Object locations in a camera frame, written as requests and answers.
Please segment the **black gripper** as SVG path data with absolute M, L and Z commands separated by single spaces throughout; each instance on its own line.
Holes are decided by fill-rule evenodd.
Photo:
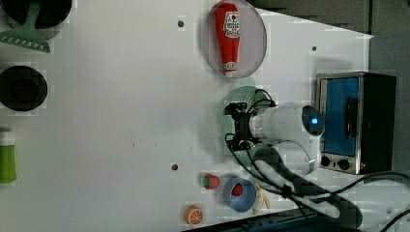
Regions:
M 231 139 L 227 141 L 227 147 L 233 152 L 249 150 L 251 145 L 259 143 L 259 139 L 250 132 L 251 114 L 247 107 L 246 102 L 230 102 L 224 109 L 224 115 L 230 116 L 234 124 L 234 131 L 228 133 Z

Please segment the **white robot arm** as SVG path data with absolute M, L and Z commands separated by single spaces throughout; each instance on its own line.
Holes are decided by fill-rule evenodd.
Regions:
M 363 215 L 353 202 L 308 179 L 319 165 L 318 143 L 325 130 L 323 115 L 315 107 L 232 101 L 223 115 L 232 127 L 224 136 L 228 151 L 262 188 L 300 208 L 333 206 L 337 214 L 330 221 L 343 227 L 362 224 Z

